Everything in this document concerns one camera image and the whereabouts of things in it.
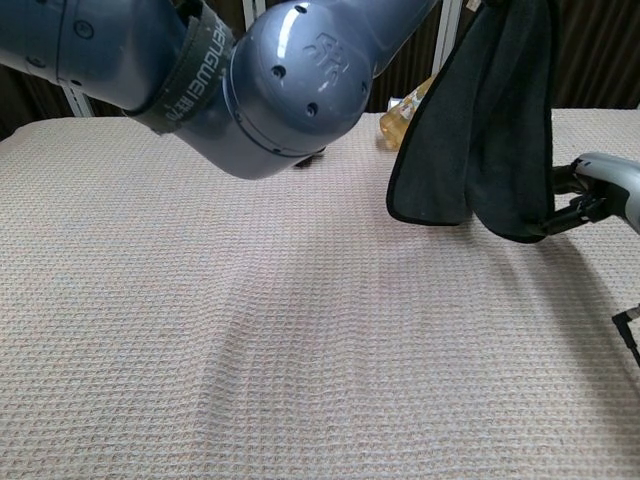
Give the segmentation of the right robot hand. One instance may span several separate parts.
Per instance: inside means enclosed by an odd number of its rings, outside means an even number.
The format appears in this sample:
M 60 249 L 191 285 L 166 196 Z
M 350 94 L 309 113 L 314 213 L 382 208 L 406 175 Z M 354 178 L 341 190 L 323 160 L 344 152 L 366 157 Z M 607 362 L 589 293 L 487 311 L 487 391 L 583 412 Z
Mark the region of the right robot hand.
M 639 231 L 638 162 L 587 152 L 569 165 L 554 167 L 551 187 L 555 195 L 577 196 L 541 224 L 544 234 L 556 235 L 612 216 Z

